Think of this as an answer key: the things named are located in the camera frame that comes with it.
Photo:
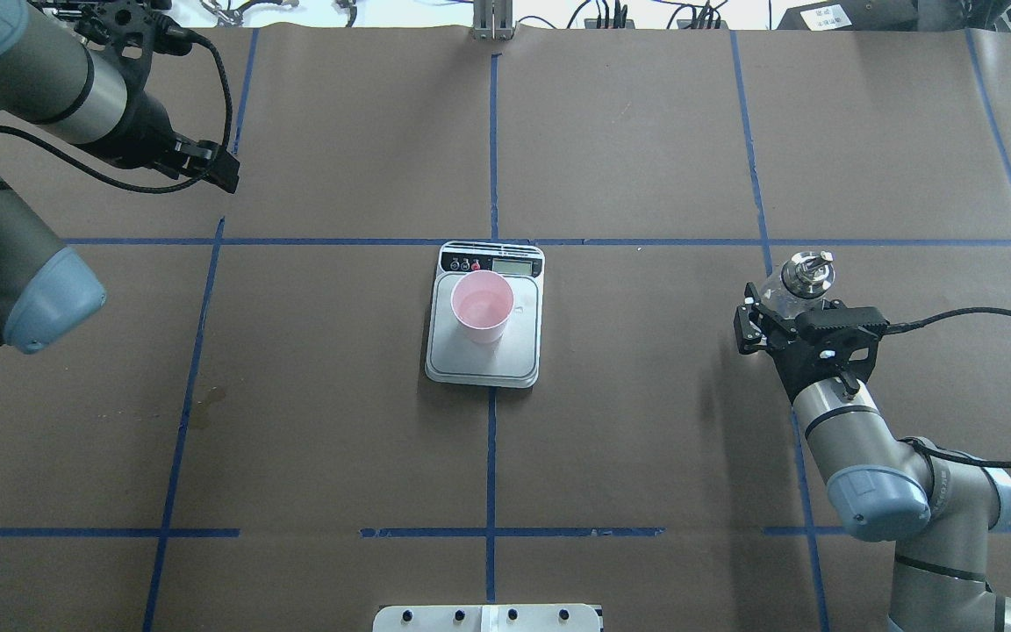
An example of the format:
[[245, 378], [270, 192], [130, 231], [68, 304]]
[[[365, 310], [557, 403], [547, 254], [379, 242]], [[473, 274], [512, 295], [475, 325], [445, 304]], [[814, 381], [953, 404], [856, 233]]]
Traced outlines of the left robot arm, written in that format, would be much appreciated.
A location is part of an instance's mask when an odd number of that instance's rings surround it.
[[[168, 1], [0, 1], [0, 139], [33, 144], [100, 183], [168, 195], [196, 183], [235, 192], [224, 60]], [[148, 92], [158, 55], [202, 47], [224, 101], [220, 140], [179, 133]], [[0, 348], [35, 355], [104, 307], [107, 291], [0, 171]]]

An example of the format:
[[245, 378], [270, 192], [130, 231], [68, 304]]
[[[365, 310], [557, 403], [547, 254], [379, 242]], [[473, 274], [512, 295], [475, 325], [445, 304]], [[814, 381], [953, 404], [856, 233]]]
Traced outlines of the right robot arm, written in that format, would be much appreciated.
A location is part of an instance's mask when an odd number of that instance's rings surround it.
[[843, 531], [894, 543], [888, 629], [1011, 631], [1011, 599], [987, 578], [988, 536], [1011, 524], [1011, 461], [894, 437], [867, 387], [884, 336], [957, 312], [892, 324], [878, 308], [783, 293], [746, 285], [735, 345], [774, 361]]

